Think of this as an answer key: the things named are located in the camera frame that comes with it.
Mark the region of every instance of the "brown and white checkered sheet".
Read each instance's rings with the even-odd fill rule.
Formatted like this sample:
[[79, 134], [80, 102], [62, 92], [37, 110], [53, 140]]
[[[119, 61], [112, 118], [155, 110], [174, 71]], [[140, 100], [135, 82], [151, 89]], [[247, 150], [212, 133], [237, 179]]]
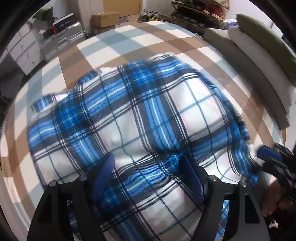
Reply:
[[200, 36], [157, 21], [116, 28], [72, 47], [49, 62], [24, 85], [8, 111], [1, 133], [2, 174], [5, 193], [10, 196], [24, 230], [29, 229], [44, 191], [27, 144], [27, 123], [33, 115], [31, 104], [42, 95], [73, 88], [81, 76], [94, 68], [117, 66], [165, 52], [173, 52], [222, 90], [243, 116], [255, 149], [263, 143], [268, 146], [273, 141], [282, 143], [275, 121], [252, 86]]

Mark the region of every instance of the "blue and white plaid fabric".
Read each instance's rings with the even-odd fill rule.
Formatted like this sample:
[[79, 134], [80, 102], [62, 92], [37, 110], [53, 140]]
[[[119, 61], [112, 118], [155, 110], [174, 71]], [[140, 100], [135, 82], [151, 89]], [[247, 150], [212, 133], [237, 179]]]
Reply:
[[[29, 147], [44, 187], [73, 181], [114, 154], [95, 211], [104, 234], [116, 240], [191, 239], [204, 207], [183, 182], [184, 153], [224, 182], [257, 180], [242, 117], [202, 73], [171, 53], [95, 69], [32, 109]], [[217, 238], [227, 210], [225, 202]]]

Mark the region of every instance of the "wooden door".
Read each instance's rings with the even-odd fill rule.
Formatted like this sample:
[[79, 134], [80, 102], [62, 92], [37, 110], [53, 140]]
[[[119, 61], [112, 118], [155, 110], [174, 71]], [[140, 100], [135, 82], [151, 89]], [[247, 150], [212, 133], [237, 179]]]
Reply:
[[142, 0], [103, 0], [104, 12], [119, 12], [119, 17], [139, 14]]

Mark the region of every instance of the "silver bolt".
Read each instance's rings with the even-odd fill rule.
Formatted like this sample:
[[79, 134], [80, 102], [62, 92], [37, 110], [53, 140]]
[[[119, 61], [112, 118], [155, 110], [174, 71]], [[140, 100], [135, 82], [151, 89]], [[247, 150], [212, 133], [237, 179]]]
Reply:
[[87, 175], [81, 175], [80, 177], [79, 177], [79, 180], [80, 181], [85, 181], [87, 179]]
[[247, 183], [246, 183], [245, 181], [240, 181], [239, 184], [240, 184], [242, 187], [244, 187], [244, 188], [245, 188], [246, 186], [248, 186]]
[[50, 185], [51, 187], [54, 187], [56, 184], [57, 184], [57, 181], [51, 181], [51, 182], [49, 183], [49, 185]]
[[210, 180], [212, 181], [217, 181], [218, 177], [214, 176], [214, 175], [210, 175]]

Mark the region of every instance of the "silver metal suitcase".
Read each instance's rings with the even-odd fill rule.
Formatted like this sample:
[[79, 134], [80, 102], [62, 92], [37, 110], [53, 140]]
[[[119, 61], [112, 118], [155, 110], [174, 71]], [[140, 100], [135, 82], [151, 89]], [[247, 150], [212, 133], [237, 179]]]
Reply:
[[57, 57], [61, 52], [86, 40], [81, 22], [66, 27], [58, 34], [52, 35], [41, 45], [41, 52], [47, 62]]

